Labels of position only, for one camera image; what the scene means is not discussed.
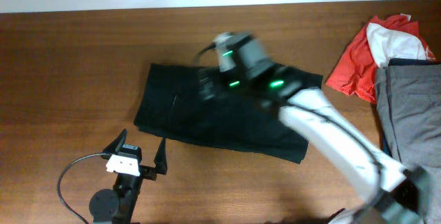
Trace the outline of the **dark navy garment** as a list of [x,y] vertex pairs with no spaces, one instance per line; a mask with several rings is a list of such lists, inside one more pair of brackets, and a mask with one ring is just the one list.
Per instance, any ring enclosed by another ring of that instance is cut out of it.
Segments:
[[438,61],[419,60],[419,59],[398,59],[394,58],[389,61],[389,66],[403,66],[403,65],[439,65]]

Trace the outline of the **red garment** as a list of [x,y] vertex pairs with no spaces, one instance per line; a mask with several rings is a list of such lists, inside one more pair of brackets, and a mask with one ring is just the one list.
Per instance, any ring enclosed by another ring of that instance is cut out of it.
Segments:
[[369,103],[376,103],[374,89],[375,74],[379,67],[375,64],[367,40],[367,26],[377,23],[382,27],[412,34],[421,40],[427,60],[436,61],[427,42],[420,36],[419,23],[412,21],[408,14],[392,15],[385,20],[374,16],[355,35],[341,55],[326,85],[348,96],[356,95]]

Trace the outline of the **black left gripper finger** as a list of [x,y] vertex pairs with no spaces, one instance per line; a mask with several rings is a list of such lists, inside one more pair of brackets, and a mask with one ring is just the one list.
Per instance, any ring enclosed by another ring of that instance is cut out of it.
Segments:
[[105,154],[118,154],[122,146],[125,144],[127,130],[123,129],[121,133],[103,149]]
[[167,157],[166,157],[166,138],[163,137],[154,157],[155,171],[157,174],[167,174]]

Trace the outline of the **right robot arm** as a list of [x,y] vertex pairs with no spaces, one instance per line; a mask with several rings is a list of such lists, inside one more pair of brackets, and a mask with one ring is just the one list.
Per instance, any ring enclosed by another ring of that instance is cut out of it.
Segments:
[[276,63],[249,32],[224,32],[194,58],[216,52],[220,78],[199,72],[204,100],[231,94],[251,98],[321,152],[362,199],[330,223],[423,223],[429,214],[431,182],[420,166],[405,167],[374,146],[328,101],[312,74]]

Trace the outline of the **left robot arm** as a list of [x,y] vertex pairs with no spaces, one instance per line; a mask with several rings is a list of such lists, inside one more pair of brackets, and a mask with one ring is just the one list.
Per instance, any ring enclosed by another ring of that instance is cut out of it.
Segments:
[[123,130],[103,150],[101,157],[107,160],[106,170],[117,176],[111,189],[99,190],[90,199],[94,223],[130,224],[143,181],[155,181],[159,174],[167,174],[165,138],[156,151],[154,167],[141,165],[141,148],[128,145],[126,138],[127,130]]

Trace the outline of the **grey garment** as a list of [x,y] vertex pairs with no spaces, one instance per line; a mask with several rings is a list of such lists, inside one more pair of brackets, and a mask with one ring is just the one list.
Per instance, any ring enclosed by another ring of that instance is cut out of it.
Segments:
[[440,222],[440,65],[376,70],[376,110],[392,157],[431,177],[426,223]]

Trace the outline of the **white garment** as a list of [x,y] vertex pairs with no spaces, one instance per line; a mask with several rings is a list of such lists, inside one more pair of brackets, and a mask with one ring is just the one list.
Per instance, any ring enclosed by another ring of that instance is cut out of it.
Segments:
[[412,34],[369,23],[367,40],[373,60],[379,68],[387,67],[392,59],[427,60],[421,40]]

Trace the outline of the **black shorts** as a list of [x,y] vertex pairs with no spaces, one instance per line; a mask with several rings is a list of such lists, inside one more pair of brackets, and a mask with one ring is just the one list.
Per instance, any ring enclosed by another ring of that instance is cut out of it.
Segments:
[[202,100],[198,68],[150,66],[134,119],[141,132],[192,145],[254,152],[300,163],[308,141],[241,96]]

